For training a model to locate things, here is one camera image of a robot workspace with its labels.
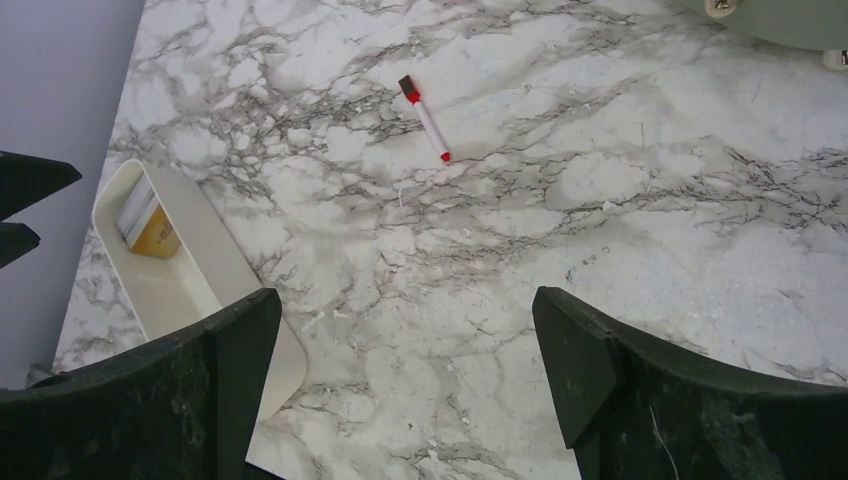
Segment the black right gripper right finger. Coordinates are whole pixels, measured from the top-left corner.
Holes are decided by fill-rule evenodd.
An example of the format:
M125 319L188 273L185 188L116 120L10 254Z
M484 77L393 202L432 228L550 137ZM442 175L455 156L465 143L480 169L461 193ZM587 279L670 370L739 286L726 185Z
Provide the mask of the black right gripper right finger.
M843 479L847 391L728 365L556 287L533 321L585 479Z

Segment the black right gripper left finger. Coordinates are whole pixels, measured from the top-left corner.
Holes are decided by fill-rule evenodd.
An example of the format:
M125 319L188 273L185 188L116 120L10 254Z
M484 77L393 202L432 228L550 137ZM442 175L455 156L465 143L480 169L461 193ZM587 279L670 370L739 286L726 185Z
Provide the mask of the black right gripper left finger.
M281 323L261 288L190 326L1 394L5 479L264 479L246 456Z

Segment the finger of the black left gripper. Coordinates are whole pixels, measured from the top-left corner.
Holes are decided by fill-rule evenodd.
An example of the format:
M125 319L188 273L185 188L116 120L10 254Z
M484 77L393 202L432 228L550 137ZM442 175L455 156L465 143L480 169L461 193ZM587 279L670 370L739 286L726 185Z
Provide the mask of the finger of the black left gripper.
M81 178L66 162L1 152L1 268L34 250L41 241L26 224L6 219Z

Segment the stack of credit cards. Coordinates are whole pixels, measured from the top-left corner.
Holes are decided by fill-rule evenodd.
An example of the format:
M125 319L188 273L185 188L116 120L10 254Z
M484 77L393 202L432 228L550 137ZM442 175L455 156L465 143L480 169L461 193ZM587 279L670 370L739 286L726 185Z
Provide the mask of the stack of credit cards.
M169 259L181 247L158 196L144 175L119 209L115 226L133 254Z

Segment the white oval plastic tray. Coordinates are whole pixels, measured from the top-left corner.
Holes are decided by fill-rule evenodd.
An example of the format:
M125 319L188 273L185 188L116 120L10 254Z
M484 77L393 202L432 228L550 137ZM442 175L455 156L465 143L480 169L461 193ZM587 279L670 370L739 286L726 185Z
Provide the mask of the white oval plastic tray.
M119 208L146 178L181 247L169 259L129 250L115 225ZM200 321L261 284L198 184L137 159L124 162L101 188L92 222L146 340Z

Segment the red and white marker pen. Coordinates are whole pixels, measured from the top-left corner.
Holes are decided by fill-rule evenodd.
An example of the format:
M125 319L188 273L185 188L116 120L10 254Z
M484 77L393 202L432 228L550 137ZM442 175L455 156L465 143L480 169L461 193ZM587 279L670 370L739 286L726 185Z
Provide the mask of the red and white marker pen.
M410 75L405 75L398 81L398 83L404 97L412 105L418 115L424 131L426 132L434 150L438 154L439 159L443 163L449 163L452 160L452 154L429 111L425 107L422 95L418 91L413 79Z

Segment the cylindrical pastel drawer box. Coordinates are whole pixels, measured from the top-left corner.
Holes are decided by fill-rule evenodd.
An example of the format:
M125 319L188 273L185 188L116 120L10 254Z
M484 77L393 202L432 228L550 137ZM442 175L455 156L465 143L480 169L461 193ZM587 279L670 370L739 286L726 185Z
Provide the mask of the cylindrical pastel drawer box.
M826 68L847 70L847 0L682 0L681 4L733 31L819 51Z

